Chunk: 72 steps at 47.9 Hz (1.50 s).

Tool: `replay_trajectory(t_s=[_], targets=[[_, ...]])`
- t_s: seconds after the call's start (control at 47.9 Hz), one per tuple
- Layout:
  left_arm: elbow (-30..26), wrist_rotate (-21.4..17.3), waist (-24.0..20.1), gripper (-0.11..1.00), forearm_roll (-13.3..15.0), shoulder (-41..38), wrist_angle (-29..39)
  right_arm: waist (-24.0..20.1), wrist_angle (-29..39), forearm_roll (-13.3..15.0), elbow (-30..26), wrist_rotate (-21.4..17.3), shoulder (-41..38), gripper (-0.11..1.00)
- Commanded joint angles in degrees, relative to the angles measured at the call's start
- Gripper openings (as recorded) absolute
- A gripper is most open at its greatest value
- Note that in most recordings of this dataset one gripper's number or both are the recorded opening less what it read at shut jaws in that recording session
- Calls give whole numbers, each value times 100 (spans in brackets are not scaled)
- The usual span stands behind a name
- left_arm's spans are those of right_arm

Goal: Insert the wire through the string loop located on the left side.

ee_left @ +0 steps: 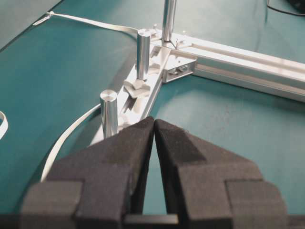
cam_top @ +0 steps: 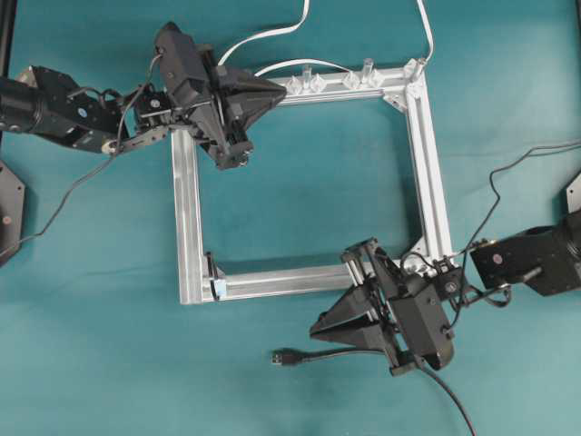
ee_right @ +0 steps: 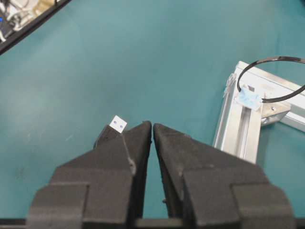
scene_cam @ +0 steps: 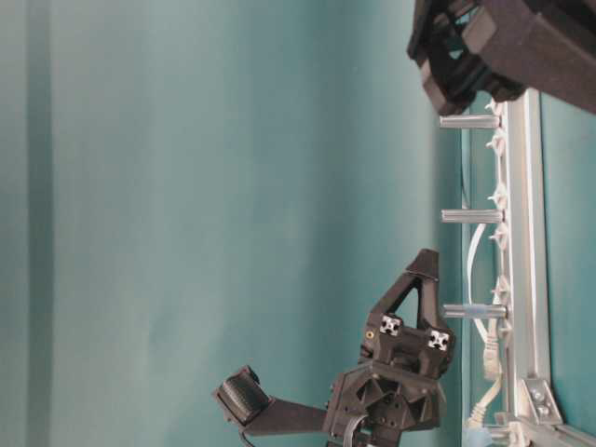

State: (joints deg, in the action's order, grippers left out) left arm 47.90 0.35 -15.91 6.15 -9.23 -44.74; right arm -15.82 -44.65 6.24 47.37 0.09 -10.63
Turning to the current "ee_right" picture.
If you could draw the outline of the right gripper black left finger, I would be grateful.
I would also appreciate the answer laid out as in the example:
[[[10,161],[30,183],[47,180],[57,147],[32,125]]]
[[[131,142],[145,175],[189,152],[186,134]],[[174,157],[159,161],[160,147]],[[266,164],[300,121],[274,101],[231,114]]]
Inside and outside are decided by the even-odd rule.
[[[126,229],[143,214],[152,125],[105,127],[94,149],[58,166],[28,212],[29,229]]]

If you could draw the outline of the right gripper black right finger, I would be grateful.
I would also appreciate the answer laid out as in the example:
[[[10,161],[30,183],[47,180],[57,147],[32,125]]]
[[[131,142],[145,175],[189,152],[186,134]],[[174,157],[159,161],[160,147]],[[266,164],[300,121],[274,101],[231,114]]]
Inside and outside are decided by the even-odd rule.
[[[257,165],[153,126],[168,215],[195,229],[294,229],[291,204]]]

